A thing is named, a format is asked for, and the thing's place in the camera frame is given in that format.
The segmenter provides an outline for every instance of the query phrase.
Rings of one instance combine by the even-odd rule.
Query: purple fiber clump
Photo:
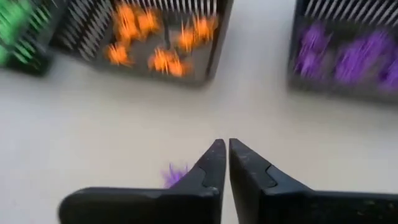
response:
[[[312,24],[304,33],[302,47],[314,51],[324,51],[328,45],[330,37],[325,36],[325,28],[321,24]]]
[[[370,59],[375,59],[388,53],[394,46],[393,39],[383,30],[373,32],[367,39],[364,46],[365,55]]]
[[[357,82],[365,70],[361,42],[351,44],[340,57],[336,66],[336,79],[345,84]]]
[[[176,184],[182,177],[184,177],[189,172],[188,166],[184,169],[176,169],[172,164],[169,165],[169,171],[164,173],[165,187],[170,188]]]
[[[303,77],[315,78],[319,75],[322,57],[314,52],[306,53],[298,58],[296,70],[298,70]]]

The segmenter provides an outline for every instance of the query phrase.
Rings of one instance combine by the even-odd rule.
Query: black tray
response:
[[[381,103],[398,103],[398,89],[386,91],[381,88],[379,73],[370,71],[366,78],[356,85],[344,85],[334,79],[334,64],[338,49],[358,37],[364,37],[375,30],[386,30],[398,44],[398,32],[393,28],[398,12],[398,2],[393,0],[298,0],[295,8],[294,25],[290,43],[288,65],[288,86],[292,90],[309,91],[324,95],[336,95]],[[297,55],[301,48],[303,31],[314,22],[332,34],[323,61],[323,78],[302,78],[294,71]]]
[[[225,169],[226,148],[219,139],[173,187],[82,189],[62,201],[60,223],[220,224]]]
[[[77,20],[84,21],[81,25],[76,20],[76,5],[84,8],[84,15]],[[139,75],[142,77],[156,77],[163,80],[189,84],[202,84],[214,77],[218,60],[220,59],[226,29],[233,0],[162,0],[162,1],[133,1],[143,8],[156,7],[160,9],[165,32],[161,35],[152,36],[145,43],[135,42],[132,46],[135,65],[131,68],[111,65],[104,58],[104,48],[114,42],[113,21],[111,14],[118,0],[96,1],[92,4],[89,0],[73,0],[68,7],[69,12],[65,15],[63,26],[60,26],[50,45],[59,51],[82,58],[99,70],[112,70],[126,74]],[[204,45],[187,55],[193,62],[193,73],[184,78],[174,78],[158,72],[150,72],[147,68],[147,60],[159,44],[170,47],[170,33],[179,31],[182,21],[190,19],[194,14],[218,15],[218,28],[212,43]]]
[[[237,139],[229,174],[239,223],[398,223],[398,195],[312,190]]]

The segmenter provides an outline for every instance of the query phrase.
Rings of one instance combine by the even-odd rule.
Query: green fiber clump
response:
[[[0,0],[0,39],[5,44],[12,45],[18,29],[31,13],[29,0]]]
[[[45,6],[33,9],[30,0],[0,0],[0,39],[13,51],[0,45],[0,65],[7,63],[9,56],[14,56],[24,64],[32,62],[36,54],[35,47],[27,41],[19,40],[18,30],[25,22],[37,33],[50,21],[50,12]]]

